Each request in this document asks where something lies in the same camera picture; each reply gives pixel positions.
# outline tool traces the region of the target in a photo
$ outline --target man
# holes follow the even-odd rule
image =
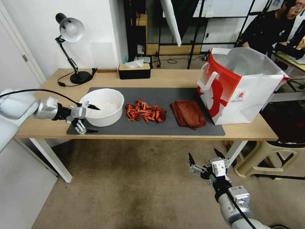
[[[305,9],[305,0],[284,0],[278,10],[258,15],[240,36],[237,47],[251,47],[263,54],[275,43],[286,45],[295,17]]]

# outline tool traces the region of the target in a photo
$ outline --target beige stool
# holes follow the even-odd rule
[[[304,144],[299,148],[295,148],[298,147],[297,145],[291,145],[291,148],[288,144],[283,145],[285,147],[271,145],[265,141],[256,142],[254,149],[246,157],[239,154],[234,167],[235,173],[240,177],[249,177],[252,174],[284,175],[282,172],[297,159],[300,153],[305,152],[305,147]],[[263,160],[268,165],[278,168],[258,167]]]

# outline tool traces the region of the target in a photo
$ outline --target gray mat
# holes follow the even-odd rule
[[[92,87],[88,92],[101,89],[102,87]],[[158,105],[166,110],[166,120],[161,123],[150,121],[147,124],[144,119],[140,121],[129,121],[126,116],[126,109],[123,108],[122,117],[113,125],[107,127],[96,127],[84,120],[84,125],[88,129],[98,130],[98,135],[211,135],[223,136],[225,132],[221,125],[214,125],[202,100],[196,93],[196,88],[137,88],[137,87],[113,87],[120,91],[125,99],[124,105],[131,103],[135,105],[136,99],[141,99],[148,105]],[[207,125],[196,130],[188,127],[179,126],[172,108],[171,103],[176,100],[195,99],[199,104]],[[67,134],[77,134],[73,126],[67,130]]]

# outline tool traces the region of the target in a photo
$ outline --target red and white bag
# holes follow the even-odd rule
[[[289,77],[251,48],[213,48],[197,91],[215,125],[249,123]]]

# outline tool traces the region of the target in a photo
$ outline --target brown towel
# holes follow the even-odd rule
[[[172,103],[176,120],[181,126],[198,128],[207,123],[203,113],[195,100],[179,100]]]

